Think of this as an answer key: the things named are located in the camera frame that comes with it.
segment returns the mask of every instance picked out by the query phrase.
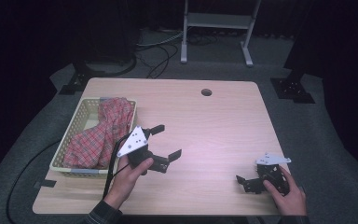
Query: wooden tabletop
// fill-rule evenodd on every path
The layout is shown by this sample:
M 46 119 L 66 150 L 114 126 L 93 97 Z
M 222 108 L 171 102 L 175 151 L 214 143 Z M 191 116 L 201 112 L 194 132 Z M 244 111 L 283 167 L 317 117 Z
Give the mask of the wooden tabletop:
M 211 96 L 201 91 L 207 89 Z M 167 157 L 182 149 L 166 174 L 141 176 L 120 210 L 126 215 L 278 215 L 268 193 L 245 193 L 236 175 L 257 178 L 255 160 L 283 156 L 260 91 L 253 82 L 93 78 L 82 97 L 137 101 L 137 124 L 165 125 L 149 150 Z M 37 214 L 87 214 L 101 200 L 104 179 L 65 177 L 48 171 L 54 188 L 42 187 Z

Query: plaid cloth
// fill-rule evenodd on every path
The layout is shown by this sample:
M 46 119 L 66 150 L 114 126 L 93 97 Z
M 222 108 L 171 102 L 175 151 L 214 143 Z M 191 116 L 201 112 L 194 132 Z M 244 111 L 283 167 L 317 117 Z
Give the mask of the plaid cloth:
M 130 131 L 133 111 L 133 106 L 126 98 L 102 101 L 98 107 L 100 122 L 97 126 L 72 137 L 62 167 L 108 167 L 115 142 Z

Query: person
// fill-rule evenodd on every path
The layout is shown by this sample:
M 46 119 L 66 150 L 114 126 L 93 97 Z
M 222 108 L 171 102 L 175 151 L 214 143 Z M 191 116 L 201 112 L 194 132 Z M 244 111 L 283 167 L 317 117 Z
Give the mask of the person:
M 119 210 L 120 206 L 129 198 L 136 181 L 139 176 L 153 164 L 153 159 L 149 158 L 137 167 L 130 167 L 127 164 L 129 159 L 123 156 L 118 161 L 117 169 L 124 169 L 118 173 L 113 182 L 112 188 L 82 221 L 84 224 L 104 224 L 104 223 L 118 223 L 122 216 Z M 306 196 L 301 191 L 293 177 L 282 167 L 283 176 L 289 184 L 290 191 L 284 197 L 275 187 L 265 180 L 263 182 L 267 191 L 272 195 L 279 212 L 282 215 L 282 224 L 307 224 L 310 223 L 307 216 Z

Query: beige basket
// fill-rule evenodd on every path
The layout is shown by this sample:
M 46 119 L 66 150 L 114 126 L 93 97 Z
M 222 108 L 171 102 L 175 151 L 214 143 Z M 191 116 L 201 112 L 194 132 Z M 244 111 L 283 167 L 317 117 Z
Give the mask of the beige basket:
M 58 149 L 50 163 L 50 169 L 53 171 L 59 171 L 65 176 L 71 177 L 91 177 L 91 178 L 106 178 L 106 170 L 97 169 L 71 169 L 62 167 L 63 156 L 65 155 L 66 149 L 71 141 L 72 136 L 80 133 L 88 128 L 92 128 L 98 124 L 98 107 L 102 100 L 108 98 L 82 98 L 80 103 L 77 105 L 75 114 L 72 116 L 72 120 L 69 123 L 68 128 L 63 136 L 63 139 L 58 146 Z M 133 117 L 131 123 L 131 130 L 136 125 L 136 101 L 129 100 L 133 105 Z

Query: black sleeve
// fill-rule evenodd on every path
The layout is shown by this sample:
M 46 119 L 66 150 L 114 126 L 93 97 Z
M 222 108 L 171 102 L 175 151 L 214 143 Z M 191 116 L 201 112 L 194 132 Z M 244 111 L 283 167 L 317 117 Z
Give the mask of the black sleeve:
M 100 201 L 94 209 L 80 222 L 82 224 L 116 224 L 123 215 L 104 201 Z
M 310 224 L 310 219 L 308 217 L 282 217 L 282 224 Z

